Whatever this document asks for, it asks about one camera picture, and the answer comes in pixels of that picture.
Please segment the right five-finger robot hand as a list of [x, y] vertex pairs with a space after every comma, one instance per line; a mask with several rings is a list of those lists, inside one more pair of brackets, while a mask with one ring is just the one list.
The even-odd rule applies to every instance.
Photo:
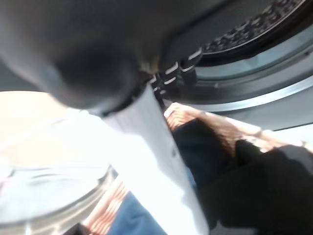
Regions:
[[209, 227], [146, 79], [207, 40], [210, 0], [3, 0], [0, 58], [104, 123], [109, 163], [169, 235]]

